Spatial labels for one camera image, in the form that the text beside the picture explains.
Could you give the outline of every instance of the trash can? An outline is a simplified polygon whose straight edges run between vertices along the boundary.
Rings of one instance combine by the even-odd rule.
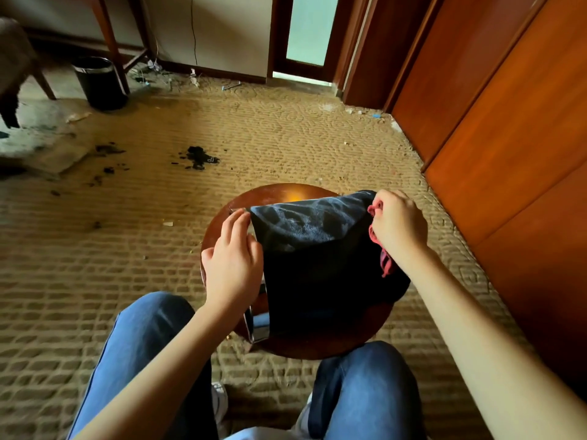
[[[103,57],[81,57],[72,63],[87,101],[96,110],[122,108],[127,101],[110,60]]]

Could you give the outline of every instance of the chair leg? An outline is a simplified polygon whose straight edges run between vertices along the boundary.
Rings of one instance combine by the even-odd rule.
[[[102,30],[102,35],[106,40],[108,51],[110,51],[110,59],[114,64],[116,73],[118,73],[122,88],[126,94],[129,94],[130,89],[128,89],[126,73],[124,72],[124,67],[122,65],[122,57],[118,51],[118,44],[116,43],[116,39],[114,38],[114,31],[112,30],[112,23],[110,22],[110,16],[108,15],[106,3],[104,0],[90,0],[90,3],[92,5],[94,16],[96,17],[96,20],[100,25],[100,29]]]
[[[33,74],[33,77],[35,78],[39,86],[43,88],[43,91],[45,92],[45,94],[47,94],[47,97],[49,97],[50,100],[57,100],[55,94],[53,93],[53,90],[49,86],[49,82],[43,75],[43,71],[41,70],[38,64],[33,64],[31,73]]]

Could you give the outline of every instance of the knee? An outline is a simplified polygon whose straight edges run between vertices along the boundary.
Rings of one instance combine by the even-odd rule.
[[[406,360],[391,344],[373,341],[355,349],[350,355],[348,368],[360,370],[362,377],[415,384],[415,377]]]
[[[154,291],[141,296],[134,303],[120,312],[120,317],[139,317],[142,320],[164,318],[169,320],[187,321],[194,315],[194,309],[181,296],[166,291]]]

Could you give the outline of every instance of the beige patterned carpet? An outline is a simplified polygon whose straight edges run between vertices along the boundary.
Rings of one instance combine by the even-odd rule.
[[[159,80],[123,110],[65,124],[71,111],[87,110],[79,85],[67,70],[51,71],[49,81],[61,100],[50,102],[29,80],[19,110],[28,128],[7,144],[74,132],[89,145],[114,141],[126,153],[88,156],[60,181],[23,174],[0,182],[0,438],[66,435],[116,314],[141,295],[167,290],[200,306],[198,244],[208,222],[233,196],[263,184],[404,189],[424,211],[432,247],[519,336],[389,116],[348,114],[326,94],[248,84],[223,92],[222,80],[201,79],[196,88],[183,79],[181,91]],[[205,171],[172,165],[184,162],[178,152],[189,145],[221,163]],[[105,166],[115,174],[89,186]],[[96,221],[102,228],[94,229]],[[396,346],[414,371],[432,438],[489,438],[413,288],[376,338]],[[245,354],[236,337],[220,345],[212,364],[213,378],[229,386],[233,430],[292,424],[318,366]]]

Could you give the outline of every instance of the forearm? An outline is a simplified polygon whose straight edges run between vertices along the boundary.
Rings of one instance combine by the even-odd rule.
[[[585,404],[491,319],[433,251],[414,250],[404,264],[495,439],[585,438]]]
[[[76,440],[160,439],[216,347],[233,329],[230,310],[204,305],[100,411]]]

